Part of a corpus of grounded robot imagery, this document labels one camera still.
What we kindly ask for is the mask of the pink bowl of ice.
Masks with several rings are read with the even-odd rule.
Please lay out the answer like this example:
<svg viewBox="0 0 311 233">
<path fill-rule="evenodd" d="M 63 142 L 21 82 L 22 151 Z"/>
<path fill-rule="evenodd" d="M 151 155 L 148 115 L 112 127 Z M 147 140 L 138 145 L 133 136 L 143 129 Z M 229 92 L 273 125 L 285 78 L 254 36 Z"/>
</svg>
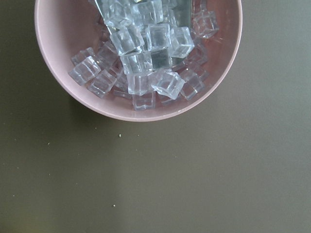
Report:
<svg viewBox="0 0 311 233">
<path fill-rule="evenodd" d="M 135 111 L 130 100 L 107 95 L 103 99 L 77 84 L 70 76 L 71 56 L 79 50 L 97 47 L 99 31 L 95 26 L 98 11 L 86 0 L 38 0 L 35 3 L 35 31 L 42 56 L 60 85 L 87 108 L 110 118 L 133 122 L 163 120 L 182 114 L 205 100 L 220 85 L 230 70 L 242 36 L 243 13 L 240 0 L 209 0 L 219 31 L 204 42 L 209 72 L 205 88 L 191 100 L 155 109 Z"/>
</svg>

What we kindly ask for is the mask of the metal ice scoop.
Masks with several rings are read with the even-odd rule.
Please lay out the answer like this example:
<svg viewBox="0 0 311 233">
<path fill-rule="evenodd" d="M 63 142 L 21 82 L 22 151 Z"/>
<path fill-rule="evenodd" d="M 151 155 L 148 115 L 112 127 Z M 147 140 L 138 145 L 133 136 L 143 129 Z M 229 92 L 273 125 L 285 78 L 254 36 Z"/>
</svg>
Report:
<svg viewBox="0 0 311 233">
<path fill-rule="evenodd" d="M 124 73 L 171 68 L 194 48 L 187 24 L 179 23 L 189 2 L 94 0 L 110 33 Z"/>
</svg>

